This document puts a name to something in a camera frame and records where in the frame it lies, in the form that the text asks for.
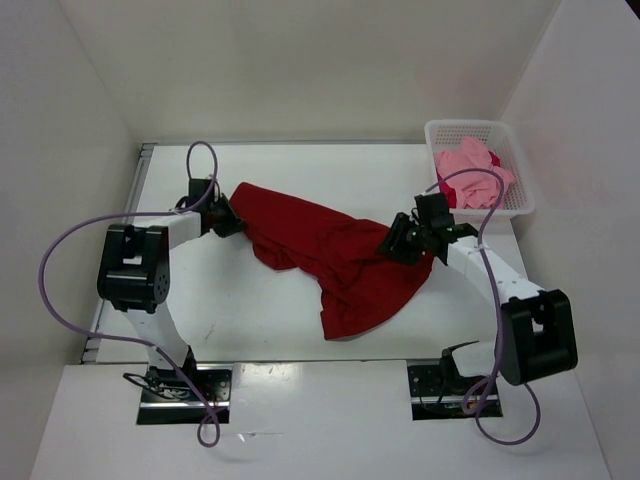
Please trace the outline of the dark red t shirt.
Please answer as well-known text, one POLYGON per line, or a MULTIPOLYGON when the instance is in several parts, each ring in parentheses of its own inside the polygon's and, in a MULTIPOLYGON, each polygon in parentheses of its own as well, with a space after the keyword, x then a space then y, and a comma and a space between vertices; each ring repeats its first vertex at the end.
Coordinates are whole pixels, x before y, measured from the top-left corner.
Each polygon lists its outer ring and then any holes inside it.
POLYGON ((275 271, 299 269, 321 289, 324 338, 364 334, 390 320, 429 278, 434 257, 403 265, 376 253, 389 228, 250 183, 231 205, 255 257, 275 271))

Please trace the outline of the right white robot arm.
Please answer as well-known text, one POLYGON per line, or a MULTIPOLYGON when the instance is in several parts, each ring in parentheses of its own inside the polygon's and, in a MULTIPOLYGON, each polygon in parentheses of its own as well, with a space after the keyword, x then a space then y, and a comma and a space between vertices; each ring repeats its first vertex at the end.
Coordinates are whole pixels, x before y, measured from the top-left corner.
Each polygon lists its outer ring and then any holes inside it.
POLYGON ((571 303, 561 290, 545 290, 514 270, 468 223, 447 215, 440 223, 399 213, 377 248, 396 263, 416 265, 427 254, 466 278, 500 315, 496 360, 517 386, 570 371, 578 364, 571 303))

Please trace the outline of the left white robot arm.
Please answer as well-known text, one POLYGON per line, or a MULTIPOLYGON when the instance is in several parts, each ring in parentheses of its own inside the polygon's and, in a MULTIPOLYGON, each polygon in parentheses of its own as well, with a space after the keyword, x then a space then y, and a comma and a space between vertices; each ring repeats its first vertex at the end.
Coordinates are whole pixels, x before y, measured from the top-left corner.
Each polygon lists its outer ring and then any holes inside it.
POLYGON ((97 290, 133 326, 148 352, 145 376, 125 378, 166 400, 194 399, 200 376, 191 347, 180 336, 167 304, 170 251, 210 232, 221 238, 246 223, 223 194, 194 212, 151 219, 139 225, 112 224, 106 232, 97 290))

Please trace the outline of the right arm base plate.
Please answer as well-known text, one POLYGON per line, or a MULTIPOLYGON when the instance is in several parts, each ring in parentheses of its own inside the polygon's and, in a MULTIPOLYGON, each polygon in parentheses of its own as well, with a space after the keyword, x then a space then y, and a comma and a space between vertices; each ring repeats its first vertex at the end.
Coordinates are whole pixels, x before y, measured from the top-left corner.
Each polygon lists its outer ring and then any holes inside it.
POLYGON ((407 376, 414 421, 469 418, 461 408, 463 396, 481 379, 445 372, 438 360, 408 362, 407 376))

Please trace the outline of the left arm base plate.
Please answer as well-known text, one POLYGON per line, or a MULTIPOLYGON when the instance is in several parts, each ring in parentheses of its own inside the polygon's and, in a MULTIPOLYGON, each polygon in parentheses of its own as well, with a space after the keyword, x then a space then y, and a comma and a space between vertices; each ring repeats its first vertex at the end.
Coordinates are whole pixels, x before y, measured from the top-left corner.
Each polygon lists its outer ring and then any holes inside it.
MULTIPOLYGON (((172 373, 166 379, 150 369, 144 376, 126 373, 124 377, 141 389, 137 425, 197 425, 206 415, 199 397, 172 373)), ((192 382, 217 410, 220 424, 230 417, 232 369, 230 365, 201 365, 192 371, 192 382)))

